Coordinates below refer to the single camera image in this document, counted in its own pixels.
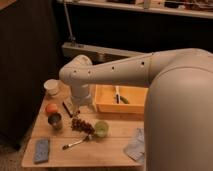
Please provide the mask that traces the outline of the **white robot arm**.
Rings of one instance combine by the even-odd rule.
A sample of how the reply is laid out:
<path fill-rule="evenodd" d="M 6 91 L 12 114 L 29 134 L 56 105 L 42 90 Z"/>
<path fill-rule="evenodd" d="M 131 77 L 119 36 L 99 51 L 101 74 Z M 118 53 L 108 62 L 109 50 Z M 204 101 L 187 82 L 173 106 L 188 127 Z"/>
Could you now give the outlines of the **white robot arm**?
<path fill-rule="evenodd" d="M 59 77 L 78 106 L 91 84 L 146 87 L 146 171 L 213 171 L 213 53 L 177 49 L 98 65 L 78 55 Z"/>

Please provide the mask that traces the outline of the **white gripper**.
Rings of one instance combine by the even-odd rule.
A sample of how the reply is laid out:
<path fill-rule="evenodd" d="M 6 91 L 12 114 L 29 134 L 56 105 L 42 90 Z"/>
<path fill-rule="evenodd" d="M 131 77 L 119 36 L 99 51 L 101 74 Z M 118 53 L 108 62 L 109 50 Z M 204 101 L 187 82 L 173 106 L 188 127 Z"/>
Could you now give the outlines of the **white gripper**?
<path fill-rule="evenodd" d="M 81 106 L 88 106 L 92 103 L 90 86 L 88 84 L 80 86 L 71 86 L 70 90 L 74 112 L 78 112 Z"/>

